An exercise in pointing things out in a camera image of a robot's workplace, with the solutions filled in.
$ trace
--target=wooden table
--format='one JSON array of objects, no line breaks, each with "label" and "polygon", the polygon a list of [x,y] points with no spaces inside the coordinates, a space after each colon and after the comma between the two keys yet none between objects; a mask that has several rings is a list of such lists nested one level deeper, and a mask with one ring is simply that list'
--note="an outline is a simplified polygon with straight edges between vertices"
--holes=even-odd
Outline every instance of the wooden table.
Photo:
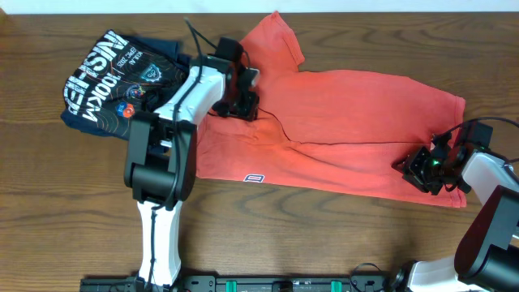
[{"label": "wooden table", "polygon": [[[0,24],[0,290],[77,291],[87,275],[140,267],[142,235],[122,182],[126,142],[67,128],[62,86],[108,28],[178,39],[183,15],[25,15]],[[264,15],[190,15],[211,40],[242,38]],[[301,70],[407,75],[467,100],[465,118],[519,119],[519,15],[283,15]],[[519,131],[492,123],[519,157]],[[184,267],[220,274],[338,274],[456,250],[481,206],[436,208],[296,187],[197,180],[182,211]]]}]

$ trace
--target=red shirt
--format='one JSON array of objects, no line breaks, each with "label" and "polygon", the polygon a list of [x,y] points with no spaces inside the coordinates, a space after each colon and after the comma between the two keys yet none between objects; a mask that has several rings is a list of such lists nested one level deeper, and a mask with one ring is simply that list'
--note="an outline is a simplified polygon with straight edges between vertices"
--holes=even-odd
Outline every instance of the red shirt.
[{"label": "red shirt", "polygon": [[198,177],[466,206],[460,191],[423,194],[391,167],[462,122],[465,100],[408,77],[299,72],[298,40],[278,13],[242,44],[261,72],[258,119],[208,115],[199,127]]}]

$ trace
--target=black cable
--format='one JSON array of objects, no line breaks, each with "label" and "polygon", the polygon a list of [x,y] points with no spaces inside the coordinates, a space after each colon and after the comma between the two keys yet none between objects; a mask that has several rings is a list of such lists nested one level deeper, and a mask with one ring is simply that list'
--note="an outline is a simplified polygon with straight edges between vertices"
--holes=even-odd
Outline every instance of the black cable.
[{"label": "black cable", "polygon": [[193,27],[189,27],[189,29],[191,30],[191,32],[195,32],[199,37],[202,38],[202,40],[204,40],[206,43],[208,43],[210,46],[212,46],[214,49],[217,48],[217,46],[215,44],[213,44],[210,40],[207,39],[207,37],[203,36],[199,31],[197,31],[195,28]]},{"label": "black cable", "polygon": [[[365,292],[365,291],[361,291],[358,289],[357,287],[357,282],[354,281],[354,274],[362,267],[366,267],[366,266],[371,266],[371,267],[375,267],[376,269],[379,270],[379,272],[382,273],[382,270],[376,266],[376,264],[372,264],[372,263],[362,263],[360,265],[358,265],[357,267],[354,268],[353,271],[351,271],[351,275],[350,275],[350,284],[351,286],[357,291],[357,292]],[[384,287],[378,289],[378,290],[375,290],[374,292],[382,292],[384,291]]]},{"label": "black cable", "polygon": [[157,212],[152,208],[152,238],[150,241],[150,245],[152,248],[152,256],[150,259],[150,265],[149,265],[149,274],[148,274],[148,283],[146,283],[145,290],[149,289],[149,286],[152,285],[152,276],[153,276],[153,268],[155,266],[155,218],[157,217]]},{"label": "black cable", "polygon": [[[198,75],[195,78],[195,82],[186,90],[186,92],[180,97],[178,102],[173,107],[174,145],[175,145],[175,150],[176,150],[175,151],[175,158],[176,158],[175,175],[174,175],[173,186],[171,187],[171,191],[169,192],[169,194],[166,197],[166,199],[164,200],[164,202],[162,202],[162,204],[159,204],[158,206],[152,207],[152,230],[151,230],[152,252],[151,252],[150,269],[149,269],[149,274],[148,274],[148,283],[146,284],[146,290],[149,288],[149,286],[152,283],[153,268],[155,266],[155,261],[156,261],[156,259],[155,259],[155,219],[157,217],[157,210],[164,208],[164,206],[166,206],[168,203],[171,202],[171,200],[174,199],[174,194],[177,189],[178,174],[180,172],[180,152],[178,151],[179,142],[178,142],[178,123],[177,123],[178,110],[180,109],[180,105],[186,99],[186,97],[189,95],[189,93],[200,82],[200,79],[202,77],[202,70],[204,67],[204,56],[202,55],[202,49],[200,48],[200,43],[198,42],[198,38],[196,37],[197,31],[193,28],[193,26],[191,25],[191,22],[189,21],[188,18],[185,18],[184,20],[186,21],[187,26],[191,30],[191,35],[193,36],[193,39],[195,40],[195,43],[196,43],[196,49],[198,50],[198,55],[199,55],[199,60],[200,60],[199,71],[198,71]],[[212,45],[212,43],[210,41],[208,41],[207,39],[205,39],[205,40],[210,45]]]},{"label": "black cable", "polygon": [[251,69],[251,57],[249,57],[249,53],[243,49],[243,53],[247,56],[247,69]]},{"label": "black cable", "polygon": [[157,292],[161,292],[161,290],[159,289],[159,286],[155,285],[155,288],[157,289]]},{"label": "black cable", "polygon": [[513,172],[510,166],[510,162],[505,162],[503,165],[504,172],[506,172],[510,176],[510,178],[512,178],[519,185],[519,178],[516,176],[516,174]]},{"label": "black cable", "polygon": [[[476,121],[488,121],[488,120],[494,120],[494,121],[501,121],[501,122],[507,122],[507,123],[510,123],[512,125],[514,125],[515,127],[518,127],[519,128],[519,122],[514,122],[513,120],[511,119],[508,119],[508,118],[501,118],[501,117],[481,117],[481,118],[472,118],[468,121],[464,121],[454,127],[452,127],[451,129],[447,130],[445,133],[441,134],[440,136],[442,135],[447,135],[448,133],[456,130],[457,128],[459,127],[462,127],[464,126],[465,124],[469,123],[469,122],[476,122]],[[514,162],[518,162],[519,161],[519,158],[514,158],[514,159],[511,159],[511,160],[508,160],[509,163],[514,163]]]}]

